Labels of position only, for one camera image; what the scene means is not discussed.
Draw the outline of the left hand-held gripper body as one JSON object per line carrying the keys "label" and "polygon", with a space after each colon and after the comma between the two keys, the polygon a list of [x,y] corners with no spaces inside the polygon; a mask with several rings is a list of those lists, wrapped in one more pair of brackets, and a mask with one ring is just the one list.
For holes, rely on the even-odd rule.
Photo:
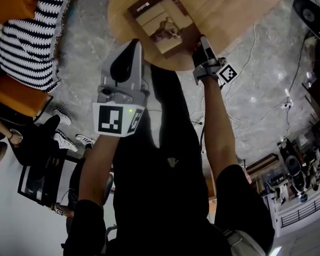
{"label": "left hand-held gripper body", "polygon": [[145,98],[141,91],[99,86],[97,102],[93,103],[95,133],[114,137],[134,134],[145,110]]}

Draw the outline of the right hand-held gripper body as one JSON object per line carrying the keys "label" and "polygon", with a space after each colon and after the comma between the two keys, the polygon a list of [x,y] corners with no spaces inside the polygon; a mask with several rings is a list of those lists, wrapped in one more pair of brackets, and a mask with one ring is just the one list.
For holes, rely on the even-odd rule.
{"label": "right hand-held gripper body", "polygon": [[220,85],[226,85],[237,77],[237,72],[228,63],[226,58],[218,58],[196,66],[193,76],[196,84],[211,76],[217,78],[220,81]]}

